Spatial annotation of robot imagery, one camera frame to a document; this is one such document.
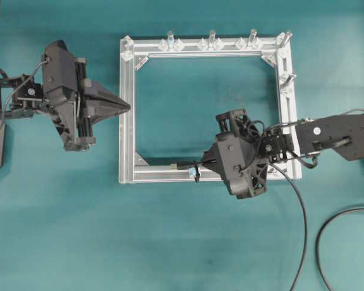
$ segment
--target teal mat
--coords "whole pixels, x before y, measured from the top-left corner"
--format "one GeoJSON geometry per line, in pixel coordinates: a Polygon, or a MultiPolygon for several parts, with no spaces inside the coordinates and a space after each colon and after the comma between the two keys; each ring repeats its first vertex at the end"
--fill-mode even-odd
{"type": "MultiPolygon", "coordinates": [[[[120,38],[212,28],[294,32],[299,117],[364,108],[364,0],[2,0],[0,67],[30,73],[44,47],[64,39],[88,58],[90,78],[118,92],[120,38]]],[[[214,115],[230,109],[277,120],[273,72],[257,58],[156,60],[137,81],[138,148],[148,158],[200,156],[217,133],[214,115]]],[[[7,125],[0,290],[289,290],[303,223],[284,181],[244,201],[220,182],[119,185],[118,118],[95,126],[96,146],[86,153],[65,153],[43,116],[7,125]]],[[[336,211],[364,204],[364,161],[324,152],[297,185],[311,234],[297,290],[324,290],[315,236],[336,211]]],[[[364,290],[364,215],[329,227],[322,257],[337,290],[364,290]]]]}

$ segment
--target bolt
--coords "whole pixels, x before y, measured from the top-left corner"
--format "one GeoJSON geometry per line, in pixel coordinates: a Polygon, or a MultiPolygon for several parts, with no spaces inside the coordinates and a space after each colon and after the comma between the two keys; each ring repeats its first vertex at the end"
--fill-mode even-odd
{"type": "Polygon", "coordinates": [[[279,47],[282,49],[283,47],[286,46],[286,44],[290,41],[290,38],[292,37],[292,32],[286,32],[285,37],[283,38],[283,40],[281,41],[279,47]]]}
{"type": "Polygon", "coordinates": [[[319,127],[314,127],[314,129],[313,129],[313,133],[314,133],[315,135],[320,135],[320,134],[321,134],[321,129],[320,129],[319,127]]]}
{"type": "Polygon", "coordinates": [[[28,93],[29,95],[31,95],[31,96],[34,96],[34,95],[35,95],[35,89],[34,89],[34,88],[29,88],[29,89],[27,90],[27,93],[28,93]]]}
{"type": "Polygon", "coordinates": [[[215,39],[216,39],[216,31],[212,29],[209,32],[209,47],[213,47],[215,39]]]}
{"type": "Polygon", "coordinates": [[[169,43],[169,48],[174,48],[174,32],[171,30],[167,33],[167,42],[169,43]]]}
{"type": "Polygon", "coordinates": [[[254,42],[256,36],[257,36],[257,30],[256,29],[252,29],[251,30],[251,33],[249,34],[249,37],[248,37],[247,46],[250,47],[252,45],[252,43],[254,42]]]}

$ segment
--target aluminum frame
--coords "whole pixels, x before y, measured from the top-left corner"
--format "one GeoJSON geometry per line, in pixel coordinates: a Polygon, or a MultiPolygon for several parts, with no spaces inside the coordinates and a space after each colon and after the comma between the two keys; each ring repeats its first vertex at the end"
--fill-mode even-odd
{"type": "MultiPolygon", "coordinates": [[[[120,41],[120,98],[131,105],[131,110],[120,116],[119,129],[119,174],[122,184],[139,182],[194,181],[188,170],[177,170],[171,165],[151,166],[136,152],[135,132],[135,75],[148,60],[157,58],[206,58],[231,56],[258,56],[275,69],[280,122],[297,120],[294,79],[291,59],[291,32],[273,38],[258,38],[256,30],[249,37],[219,38],[211,30],[208,38],[175,39],[168,32],[166,39],[138,39],[129,36],[120,41]]],[[[284,128],[291,133],[295,152],[299,153],[295,128],[284,128]]],[[[301,165],[290,160],[279,165],[290,178],[302,177],[301,165]]],[[[221,181],[217,173],[200,167],[200,181],[221,181]]],[[[268,179],[283,179],[270,167],[268,179]]]]}

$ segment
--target screw head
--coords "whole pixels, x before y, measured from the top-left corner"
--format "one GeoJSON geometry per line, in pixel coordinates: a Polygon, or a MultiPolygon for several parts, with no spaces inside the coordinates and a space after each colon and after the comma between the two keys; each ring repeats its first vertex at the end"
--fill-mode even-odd
{"type": "Polygon", "coordinates": [[[313,133],[314,133],[315,135],[320,135],[320,134],[321,134],[321,129],[320,129],[319,127],[314,127],[314,129],[313,129],[313,133]]]}
{"type": "Polygon", "coordinates": [[[29,95],[31,95],[31,96],[34,96],[34,95],[35,95],[35,89],[34,89],[34,88],[29,88],[29,89],[27,90],[27,93],[28,93],[29,95]]]}
{"type": "Polygon", "coordinates": [[[272,146],[270,144],[266,145],[266,152],[270,152],[272,150],[272,146]]]}

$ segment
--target robotic arm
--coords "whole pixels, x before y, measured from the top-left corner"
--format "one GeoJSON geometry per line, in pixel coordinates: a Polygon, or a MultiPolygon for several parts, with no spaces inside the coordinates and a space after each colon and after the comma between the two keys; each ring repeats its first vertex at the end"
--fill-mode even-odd
{"type": "Polygon", "coordinates": [[[66,151],[85,151],[95,144],[95,123],[130,110],[128,103],[87,77],[86,59],[74,57],[62,40],[46,47],[40,66],[43,84],[34,82],[37,69],[30,76],[16,78],[9,78],[0,69],[0,167],[5,119],[31,118],[35,113],[46,115],[54,123],[66,151]],[[2,88],[14,88],[4,106],[2,88]]]}
{"type": "MultiPolygon", "coordinates": [[[[347,161],[364,159],[364,114],[335,115],[316,120],[303,119],[264,128],[260,133],[243,109],[216,116],[220,133],[200,163],[221,176],[228,192],[238,199],[251,198],[266,191],[268,165],[297,159],[312,169],[322,150],[333,149],[347,161]],[[295,126],[300,154],[294,153],[290,134],[283,128],[295,126]],[[310,164],[303,158],[312,158],[310,164]]],[[[177,164],[179,169],[191,167],[177,164]]],[[[197,163],[194,164],[199,181],[197,163]]]]}

